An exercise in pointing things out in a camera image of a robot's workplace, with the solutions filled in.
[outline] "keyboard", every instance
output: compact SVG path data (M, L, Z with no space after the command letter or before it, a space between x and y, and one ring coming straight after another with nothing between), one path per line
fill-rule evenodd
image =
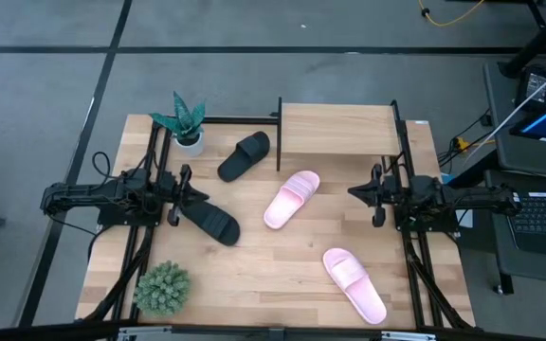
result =
M522 210L510 219L514 233L546 235L546 193L519 193L518 196Z

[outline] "potted plant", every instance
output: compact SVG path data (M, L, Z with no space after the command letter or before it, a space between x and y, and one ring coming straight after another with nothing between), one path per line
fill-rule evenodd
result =
M187 270L168 260L140 277L134 302L146 314L172 316L187 302L190 288Z
M197 156L204 150L204 129L201 127L206 116L206 103L203 101L190 112L185 101L174 91L175 117L151 114L153 120L170 129L176 145L188 156Z

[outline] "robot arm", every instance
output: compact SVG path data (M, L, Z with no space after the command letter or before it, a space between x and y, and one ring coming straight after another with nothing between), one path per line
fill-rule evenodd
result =
M152 183L144 169L125 171L99 185L57 183L44 191L41 210L46 215L66 212L73 207L97 207L100 224L140 224L159 222L161 204L172 203L172 225L178 224L178 210L209 196L191 187L191 167L183 165L180 181L164 171Z
M348 192L367 206L374 206L373 225L385 223L383 204L394 205L395 221L410 230L432 230L435 225L458 228L456 209L490 209L508 216L516 215L521 205L514 191L506 186L494 188L451 188L439 179L425 175L412 176L409 188L399 188L394 175L385 176L381 184L382 166L374 165L372 180L365 185L349 188Z

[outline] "green succulent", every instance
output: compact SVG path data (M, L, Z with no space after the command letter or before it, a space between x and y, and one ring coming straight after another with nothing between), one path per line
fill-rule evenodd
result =
M146 314L172 316L187 302L190 288L189 272L168 260L140 277L134 302Z
M173 95L175 117L153 113L151 114L151 118L170 129L178 140L196 138L199 133L204 131L201 127L201 122L204 121L204 117L206 116L206 103L202 101L190 112L185 101L175 91Z

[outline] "desk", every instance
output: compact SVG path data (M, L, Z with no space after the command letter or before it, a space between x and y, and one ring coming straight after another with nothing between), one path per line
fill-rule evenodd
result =
M515 109L513 98L519 80L504 77L497 63L486 63L483 66L483 78L492 122L498 127ZM487 170L525 171L546 175L546 142L510 134L510 127L525 117L526 113L517 112L507 122L507 128L496 134L496 149L448 184L454 188L476 186L483 181L483 173Z
M140 160L151 124L148 116L127 117L114 173L130 169ZM409 121L407 125L416 172L439 176L428 124ZM166 260L178 262L189 270L191 296L183 311L173 318L141 314L140 322L414 329L406 261L392 214L387 214L385 226L374 228L373 210L347 193L348 187L370 180L370 169L379 157L282 153L282 169L277 172L275 126L205 124L204 129L204 152L188 158L172 144L167 169L178 173L181 164L189 163L193 170L191 185L209 194L213 204L237 219L241 237L235 246L226 247L186 219L181 218L178 227L164 220L155 229L149 266ZM234 150L235 143L259 130L269 136L269 155L232 183L218 179L216 169ZM388 143L398 142L389 139ZM301 170L319 174L317 193L284 228L267 228L264 210L283 182ZM128 230L128 226L115 226L95 242L77 317L91 313L118 279ZM456 246L443 234L429 234L428 240L438 285L461 316L473 323ZM382 325L366 324L325 272L321 256L331 247L350 250L366 267L388 309ZM126 291L124 317L129 315L134 287L133 280ZM426 293L421 285L425 317L430 323Z
M496 170L485 172L485 183L487 186L497 186L504 183L517 190L528 188L532 191L546 191L546 179L537 181L535 176ZM491 215L491 217L486 218L491 219L491 221L488 221L488 225L494 229L493 239L496 241L497 264L500 271L501 285L504 286L502 288L503 293L513 294L510 278L512 275L546 280L546 255L517 249L511 236L507 218L500 214L491 214L489 212L486 212L486 214ZM541 242L546 242L543 236L540 238Z

